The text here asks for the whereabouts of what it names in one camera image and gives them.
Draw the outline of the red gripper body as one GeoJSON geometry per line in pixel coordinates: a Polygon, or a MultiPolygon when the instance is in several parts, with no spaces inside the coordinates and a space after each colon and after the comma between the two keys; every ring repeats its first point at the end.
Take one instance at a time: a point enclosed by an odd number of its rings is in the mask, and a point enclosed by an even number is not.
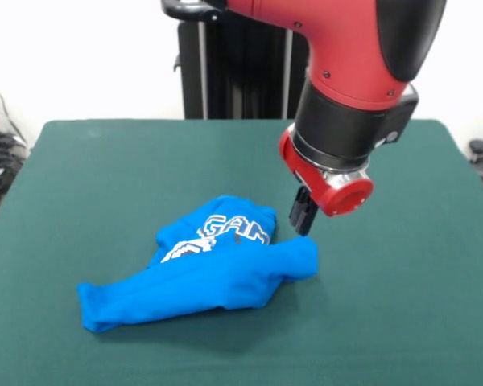
{"type": "Polygon", "coordinates": [[[369,161],[355,170],[321,169],[295,148],[295,124],[279,139],[279,153],[291,173],[307,188],[312,201],[329,217],[346,215],[359,208],[372,194],[374,183],[367,175],[369,161]]]}

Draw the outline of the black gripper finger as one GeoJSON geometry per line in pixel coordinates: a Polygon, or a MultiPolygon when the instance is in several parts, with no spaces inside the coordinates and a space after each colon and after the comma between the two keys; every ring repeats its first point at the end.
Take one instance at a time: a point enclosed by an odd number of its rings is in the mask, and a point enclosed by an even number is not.
{"type": "Polygon", "coordinates": [[[305,186],[301,186],[296,193],[289,215],[290,223],[294,228],[300,224],[301,220],[299,218],[303,214],[303,211],[308,207],[308,200],[309,190],[305,186]]]}
{"type": "Polygon", "coordinates": [[[296,222],[296,231],[301,236],[307,236],[318,212],[317,204],[308,197],[299,205],[299,214],[296,222]]]}

